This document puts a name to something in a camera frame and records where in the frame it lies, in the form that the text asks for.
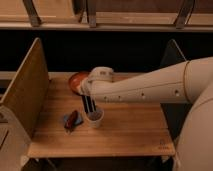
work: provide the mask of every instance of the wooden tabletop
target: wooden tabletop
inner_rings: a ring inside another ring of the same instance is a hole
[[[43,110],[37,122],[28,156],[110,157],[174,155],[160,104],[96,103],[104,109],[102,125],[89,127],[87,121],[67,133],[63,116],[79,110],[81,98],[68,87],[68,77],[51,80]]]

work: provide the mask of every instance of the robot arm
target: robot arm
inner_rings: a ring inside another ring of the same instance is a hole
[[[173,171],[213,170],[213,57],[186,61],[113,82],[113,70],[95,68],[78,93],[106,102],[194,103],[176,147]]]
[[[106,102],[194,103],[213,79],[213,57],[186,61],[113,82],[113,70],[97,67],[78,92]]]

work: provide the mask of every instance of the white cup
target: white cup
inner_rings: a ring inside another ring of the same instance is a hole
[[[99,128],[100,125],[101,125],[101,121],[104,117],[104,110],[99,108],[98,106],[96,106],[96,111],[95,112],[98,112],[101,114],[101,117],[97,120],[91,120],[88,115],[92,115],[94,112],[89,112],[86,116],[87,118],[87,121],[89,122],[89,126],[92,127],[92,128]]]

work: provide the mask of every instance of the wooden divider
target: wooden divider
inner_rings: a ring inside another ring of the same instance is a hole
[[[40,39],[35,39],[1,99],[0,113],[29,143],[49,85]]]

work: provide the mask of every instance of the black background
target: black background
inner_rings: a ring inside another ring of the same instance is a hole
[[[159,67],[166,44],[175,39],[187,59],[213,56],[212,33],[0,30],[0,71],[16,71],[40,37],[49,71],[148,72]]]

